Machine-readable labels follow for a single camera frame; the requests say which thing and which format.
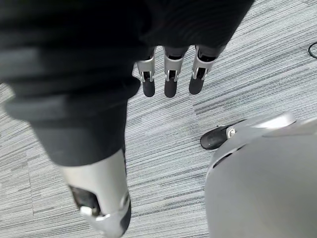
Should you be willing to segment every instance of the floor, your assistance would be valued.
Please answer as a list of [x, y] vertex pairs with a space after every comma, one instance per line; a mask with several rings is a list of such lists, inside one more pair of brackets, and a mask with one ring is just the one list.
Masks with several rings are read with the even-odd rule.
[[[202, 92], [188, 85], [186, 54], [176, 97], [163, 94], [163, 52], [156, 91], [130, 100], [126, 128], [133, 214], [126, 238], [208, 237], [204, 179], [212, 152], [200, 136], [218, 124], [264, 113], [317, 116], [316, 0], [257, 0], [216, 61]], [[0, 85], [0, 103], [11, 92]], [[28, 124], [0, 109], [0, 238], [101, 238], [77, 213], [58, 170]]]

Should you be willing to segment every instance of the robotic hand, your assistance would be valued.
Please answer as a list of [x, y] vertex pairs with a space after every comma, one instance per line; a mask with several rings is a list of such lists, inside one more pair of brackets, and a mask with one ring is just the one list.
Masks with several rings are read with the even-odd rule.
[[165, 94], [176, 93], [183, 57], [196, 45], [189, 91], [205, 76], [253, 0], [5, 1], [0, 82], [13, 118], [29, 122], [60, 167], [83, 217], [109, 238], [127, 230], [127, 101], [140, 81], [155, 92], [155, 46], [165, 52]]

